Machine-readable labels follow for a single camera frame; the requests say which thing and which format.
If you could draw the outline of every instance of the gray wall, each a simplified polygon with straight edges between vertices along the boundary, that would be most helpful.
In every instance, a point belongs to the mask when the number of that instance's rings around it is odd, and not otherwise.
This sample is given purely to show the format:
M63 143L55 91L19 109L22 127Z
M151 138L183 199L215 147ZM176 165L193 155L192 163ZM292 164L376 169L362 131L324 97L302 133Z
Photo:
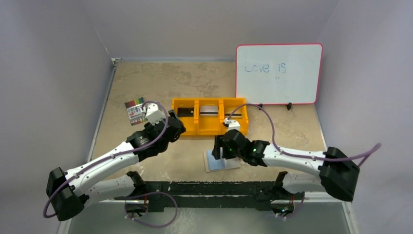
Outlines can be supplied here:
M0 5L0 233L55 233L48 173L85 162L111 60L78 0Z
M413 1L341 0L324 44L316 105L327 145L363 166L354 208L363 233L413 233Z
M112 58L234 59L241 43L313 42L338 0L84 0Z

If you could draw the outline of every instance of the orange divided tray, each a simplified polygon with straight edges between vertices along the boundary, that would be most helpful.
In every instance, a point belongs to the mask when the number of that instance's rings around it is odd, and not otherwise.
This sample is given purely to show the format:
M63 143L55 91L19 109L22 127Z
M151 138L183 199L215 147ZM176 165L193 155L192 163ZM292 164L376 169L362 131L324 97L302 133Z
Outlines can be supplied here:
M172 109L180 115L178 108L193 108L193 115L186 110L184 116L179 116L184 123L187 131L182 136L202 136L211 137L221 135L226 132L226 127L223 125L225 114L229 114L235 108L245 103L245 98L174 98L172 100ZM205 114L200 113L200 108L212 108L218 113ZM237 116L231 119L237 120L241 125L241 133L248 133L248 115L246 106L243 106L236 112Z

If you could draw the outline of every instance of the beige table surface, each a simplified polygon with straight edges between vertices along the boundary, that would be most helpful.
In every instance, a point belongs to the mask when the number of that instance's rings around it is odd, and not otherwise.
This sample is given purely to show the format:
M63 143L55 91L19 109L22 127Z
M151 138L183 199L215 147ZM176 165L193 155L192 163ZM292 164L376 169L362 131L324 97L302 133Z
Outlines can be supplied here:
M172 98L215 98L235 96L235 63L232 62L122 62L113 84L96 138L93 159L112 150L143 124L131 126L124 103L139 97L156 100L171 108ZM265 106L276 127L278 145L308 151L325 150L314 105ZM250 140L271 141L265 114L248 107ZM273 181L285 168L253 167L207 173L203 153L212 149L213 139L180 138L155 157L124 168L109 178L137 171L146 181Z

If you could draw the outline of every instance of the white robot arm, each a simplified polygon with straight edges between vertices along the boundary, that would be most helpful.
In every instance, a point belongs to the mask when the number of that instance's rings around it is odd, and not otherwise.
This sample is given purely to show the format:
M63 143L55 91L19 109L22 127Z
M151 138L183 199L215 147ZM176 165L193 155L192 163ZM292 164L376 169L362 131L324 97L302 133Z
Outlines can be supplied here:
M352 201L359 167L350 160L329 162L323 158L347 158L339 149L329 147L324 151L302 151L279 147L268 141L249 141L241 132L235 120L224 120L228 127L224 135L215 137L213 155L215 159L241 158L252 166L285 167L304 173L282 172L278 175L278 185L290 194L299 192L327 192L344 201ZM308 158L291 157L283 154L309 156Z
M145 129L134 132L113 150L79 167L63 171L60 167L49 173L46 194L57 218L67 220L80 213L84 207L96 202L128 196L142 182L139 174L128 173L120 178L102 181L122 168L134 165L148 157L156 156L168 148L186 131L173 110L166 110L152 102L144 107L148 123Z

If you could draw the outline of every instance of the black cable clip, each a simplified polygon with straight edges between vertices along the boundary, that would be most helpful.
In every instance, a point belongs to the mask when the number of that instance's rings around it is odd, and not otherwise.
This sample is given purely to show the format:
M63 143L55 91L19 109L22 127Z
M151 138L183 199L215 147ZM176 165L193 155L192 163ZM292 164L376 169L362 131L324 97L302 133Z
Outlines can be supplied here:
M286 106L287 106L287 110L289 111L289 110L291 110L293 104L291 102L289 102Z

